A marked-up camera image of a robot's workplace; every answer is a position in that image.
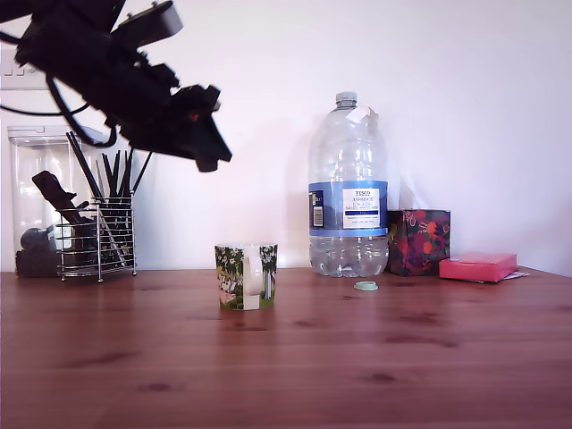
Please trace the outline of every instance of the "blue label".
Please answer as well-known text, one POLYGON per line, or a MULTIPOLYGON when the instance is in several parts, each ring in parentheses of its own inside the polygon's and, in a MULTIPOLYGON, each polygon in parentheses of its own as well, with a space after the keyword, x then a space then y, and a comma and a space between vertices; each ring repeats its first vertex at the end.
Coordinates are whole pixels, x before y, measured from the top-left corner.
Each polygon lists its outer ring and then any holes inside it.
POLYGON ((310 235, 377 237, 387 234, 386 181, 322 181, 308 188, 310 235))

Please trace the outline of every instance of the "barcode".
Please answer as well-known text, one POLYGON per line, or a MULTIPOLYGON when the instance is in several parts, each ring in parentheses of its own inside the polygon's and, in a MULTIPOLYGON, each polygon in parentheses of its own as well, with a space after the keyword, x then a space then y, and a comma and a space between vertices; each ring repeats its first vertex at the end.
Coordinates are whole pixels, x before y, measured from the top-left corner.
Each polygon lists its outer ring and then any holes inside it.
POLYGON ((324 208, 314 207, 314 226, 324 226, 324 208))

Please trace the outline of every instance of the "metal utensil holder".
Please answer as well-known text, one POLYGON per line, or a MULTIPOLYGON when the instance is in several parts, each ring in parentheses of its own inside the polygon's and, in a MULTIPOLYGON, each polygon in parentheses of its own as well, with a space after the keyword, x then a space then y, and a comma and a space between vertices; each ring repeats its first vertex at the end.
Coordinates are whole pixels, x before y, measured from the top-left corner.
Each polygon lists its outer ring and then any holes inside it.
POLYGON ((61 246, 58 253, 62 264, 58 273, 67 277, 102 275, 132 270, 137 275, 135 260, 135 224, 133 221, 133 192, 127 198, 97 198, 85 208, 58 210, 61 246), (65 221, 65 212, 79 212, 84 220, 71 224, 65 221))

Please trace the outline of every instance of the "paper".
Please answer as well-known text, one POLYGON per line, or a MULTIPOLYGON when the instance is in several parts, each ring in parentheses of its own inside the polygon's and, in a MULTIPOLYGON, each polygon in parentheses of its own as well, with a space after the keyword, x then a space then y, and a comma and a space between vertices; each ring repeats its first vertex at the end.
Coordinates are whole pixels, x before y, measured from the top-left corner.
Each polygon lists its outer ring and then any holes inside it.
POLYGON ((510 279, 517 279, 518 277, 527 277, 528 275, 530 275, 530 273, 522 273, 520 271, 515 271, 513 274, 509 274, 507 275, 504 279, 502 280, 510 280, 510 279))
POLYGON ((425 200, 416 193, 411 186, 409 186, 408 181, 401 176, 400 181, 400 210, 415 210, 415 209, 426 209, 430 205, 425 203, 425 200))
POLYGON ((354 110, 348 113, 346 118, 348 118, 352 122, 360 123, 368 115, 369 115, 369 107, 358 105, 354 110))

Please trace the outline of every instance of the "wall socket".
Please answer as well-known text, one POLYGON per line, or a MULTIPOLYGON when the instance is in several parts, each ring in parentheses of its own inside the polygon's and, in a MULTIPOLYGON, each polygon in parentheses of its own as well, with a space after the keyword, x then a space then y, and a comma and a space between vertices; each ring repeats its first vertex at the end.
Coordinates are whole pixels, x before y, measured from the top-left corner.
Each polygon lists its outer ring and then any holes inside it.
POLYGON ((0 89, 11 91, 47 90, 46 75, 29 64, 20 67, 14 61, 15 54, 15 49, 2 49, 0 89))

